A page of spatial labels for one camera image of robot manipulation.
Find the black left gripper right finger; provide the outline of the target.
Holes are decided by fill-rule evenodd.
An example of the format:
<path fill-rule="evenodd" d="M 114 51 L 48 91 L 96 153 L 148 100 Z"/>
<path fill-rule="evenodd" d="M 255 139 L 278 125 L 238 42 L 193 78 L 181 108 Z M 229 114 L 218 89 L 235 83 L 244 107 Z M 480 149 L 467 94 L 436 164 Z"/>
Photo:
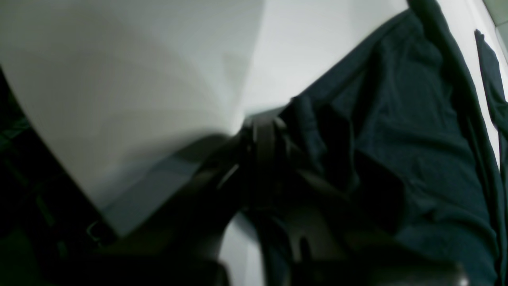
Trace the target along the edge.
<path fill-rule="evenodd" d="M 270 286 L 469 284 L 462 266 L 408 250 L 318 176 L 279 118 L 254 120 L 254 214 Z"/>

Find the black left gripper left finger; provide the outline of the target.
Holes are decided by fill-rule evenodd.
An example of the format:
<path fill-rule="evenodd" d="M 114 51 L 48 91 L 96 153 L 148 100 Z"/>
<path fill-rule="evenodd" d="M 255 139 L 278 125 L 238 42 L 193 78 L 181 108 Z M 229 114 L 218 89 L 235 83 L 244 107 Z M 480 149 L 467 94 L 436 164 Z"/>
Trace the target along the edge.
<path fill-rule="evenodd" d="M 61 286 L 227 286 L 227 225 L 254 206 L 254 120 L 209 134 L 156 163 L 120 199 L 127 234 L 60 264 Z"/>

